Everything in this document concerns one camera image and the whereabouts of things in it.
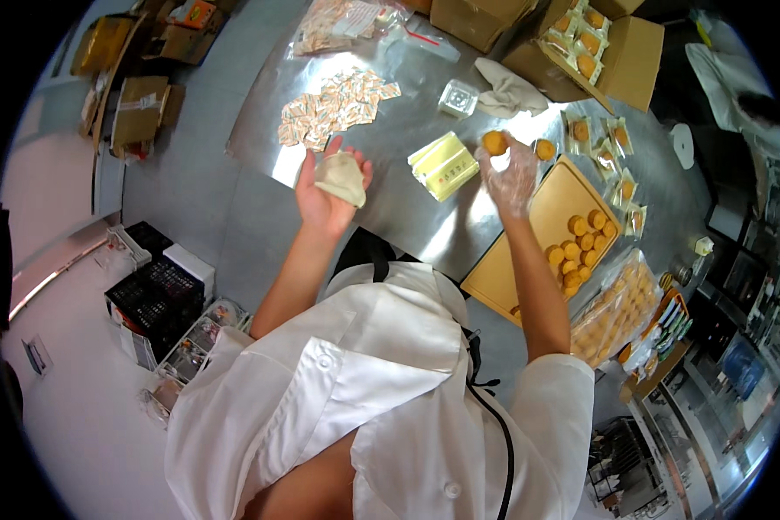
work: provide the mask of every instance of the cloth towel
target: cloth towel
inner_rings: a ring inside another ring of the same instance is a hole
[[[479,57],[474,62],[492,90],[480,94],[477,107],[490,116],[511,119],[528,110],[534,117],[549,108],[549,101],[530,82],[520,78],[497,62]]]

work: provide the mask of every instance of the white styrofoam box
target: white styrofoam box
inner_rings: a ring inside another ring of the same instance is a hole
[[[179,244],[171,245],[162,254],[205,285],[205,305],[208,306],[208,303],[214,297],[214,273],[216,269]]]

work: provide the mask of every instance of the hand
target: hand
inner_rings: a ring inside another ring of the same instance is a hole
[[[479,146],[474,156],[480,162],[482,182],[500,214],[525,218],[540,184],[537,156],[530,146],[507,131],[503,133],[508,143],[504,155],[491,157],[484,146]]]
[[[327,150],[323,152],[323,156],[329,157],[338,153],[342,142],[343,137],[335,137],[327,146]],[[352,146],[347,146],[344,151],[353,154],[361,173],[364,174],[364,189],[366,190],[373,180],[373,163],[364,161],[364,154]],[[298,209],[300,217],[303,219],[303,225],[336,242],[341,238],[349,223],[353,221],[355,206],[315,186],[315,154],[310,150],[306,151],[306,159],[303,160],[294,194],[298,199]]]

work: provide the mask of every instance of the black cable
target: black cable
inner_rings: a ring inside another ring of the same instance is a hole
[[[497,520],[506,520],[506,513],[508,512],[508,503],[511,500],[511,488],[514,485],[514,443],[511,442],[511,434],[508,431],[508,425],[506,424],[506,421],[503,420],[503,418],[500,416],[499,413],[497,413],[496,410],[494,410],[489,403],[487,403],[480,395],[477,393],[476,390],[474,390],[474,387],[471,386],[470,381],[466,381],[465,385],[468,387],[468,390],[471,390],[471,393],[474,397],[477,398],[477,401],[480,402],[480,404],[485,407],[486,410],[491,412],[492,415],[494,415],[495,418],[497,418],[497,421],[500,423],[500,427],[502,428],[502,432],[506,435],[506,451],[508,452],[508,473],[506,475],[506,488],[502,492],[502,503],[500,504],[500,512],[497,515]]]

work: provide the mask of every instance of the white chef coat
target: white chef coat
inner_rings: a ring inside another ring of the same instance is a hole
[[[170,416],[165,475],[187,518],[229,520],[358,428],[356,520],[496,518],[507,477],[501,426],[466,388],[459,291],[430,265],[342,271],[326,298],[253,342],[223,328]],[[569,520],[592,429],[593,372],[549,354],[518,376],[507,413],[515,473],[507,518]]]

